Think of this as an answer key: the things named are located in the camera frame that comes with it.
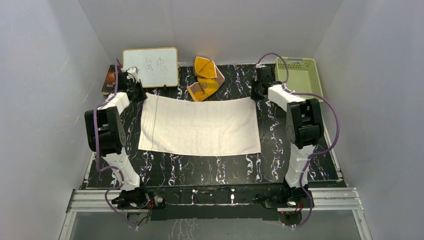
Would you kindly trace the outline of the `white towel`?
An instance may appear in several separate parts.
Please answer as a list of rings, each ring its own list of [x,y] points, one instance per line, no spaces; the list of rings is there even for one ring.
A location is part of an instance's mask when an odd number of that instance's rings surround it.
[[[255,101],[249,97],[193,102],[147,94],[138,149],[184,156],[258,154]]]

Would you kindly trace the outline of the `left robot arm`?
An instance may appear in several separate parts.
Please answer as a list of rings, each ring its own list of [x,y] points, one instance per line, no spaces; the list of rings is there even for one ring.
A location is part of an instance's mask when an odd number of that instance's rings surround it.
[[[93,110],[84,113],[87,140],[90,149],[95,152],[96,170],[100,173],[112,170],[119,189],[133,191],[141,183],[125,150],[127,137],[121,114],[131,101],[143,101],[147,95],[135,67],[117,72],[115,79],[118,90],[109,94]]]

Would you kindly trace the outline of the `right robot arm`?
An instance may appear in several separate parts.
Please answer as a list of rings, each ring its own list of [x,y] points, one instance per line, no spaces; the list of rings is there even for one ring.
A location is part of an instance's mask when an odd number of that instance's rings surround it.
[[[255,66],[256,76],[251,81],[253,100],[267,99],[286,113],[286,137],[290,142],[289,168],[285,175],[288,189],[282,192],[282,202],[295,207],[302,199],[298,189],[307,188],[309,157],[324,134],[320,102],[305,99],[289,90],[276,78],[271,67],[264,64]]]

